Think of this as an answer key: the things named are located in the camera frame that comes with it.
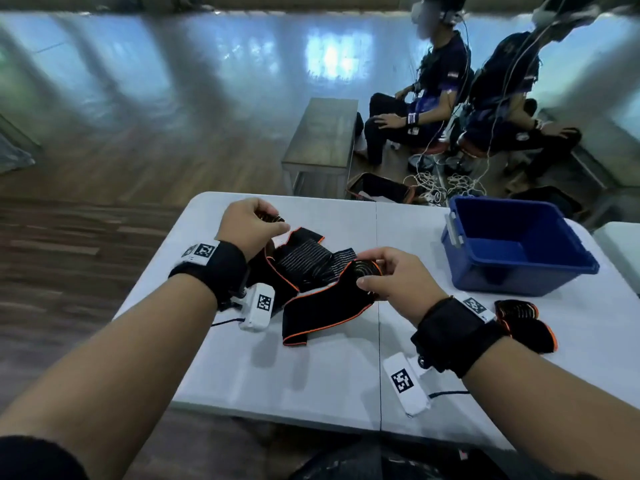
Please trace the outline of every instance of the black pants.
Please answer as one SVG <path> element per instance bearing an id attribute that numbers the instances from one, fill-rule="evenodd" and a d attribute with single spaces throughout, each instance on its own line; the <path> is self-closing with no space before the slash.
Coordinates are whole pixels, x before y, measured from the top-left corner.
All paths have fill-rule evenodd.
<path id="1" fill-rule="evenodd" d="M 541 177 L 556 161 L 571 155 L 571 151 L 580 143 L 582 133 L 577 128 L 575 133 L 569 133 L 567 138 L 560 136 L 544 136 L 540 131 L 533 130 L 496 137 L 492 148 L 497 151 L 514 152 L 519 150 L 542 151 L 537 154 L 531 164 L 525 169 L 530 180 Z"/>
<path id="2" fill-rule="evenodd" d="M 400 101 L 393 96 L 375 93 L 369 101 L 369 119 L 363 123 L 362 116 L 358 113 L 356 120 L 356 137 L 360 136 L 364 129 L 364 137 L 367 140 L 367 158 L 372 165 L 382 163 L 382 150 L 387 140 L 407 146 L 427 146 L 432 140 L 436 140 L 437 133 L 441 133 L 446 128 L 446 122 L 432 123 L 421 126 L 418 134 L 409 134 L 407 128 L 385 128 L 373 120 L 379 114 L 397 114 L 405 117 L 409 114 L 409 107 L 404 101 Z"/>

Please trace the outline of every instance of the blue plastic bin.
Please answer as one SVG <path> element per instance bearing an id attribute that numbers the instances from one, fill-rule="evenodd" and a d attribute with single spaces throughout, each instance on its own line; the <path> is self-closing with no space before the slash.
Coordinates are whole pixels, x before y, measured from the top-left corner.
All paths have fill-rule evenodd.
<path id="1" fill-rule="evenodd" d="M 550 203 L 454 197 L 442 233 L 464 291 L 543 296 L 600 265 Z"/>

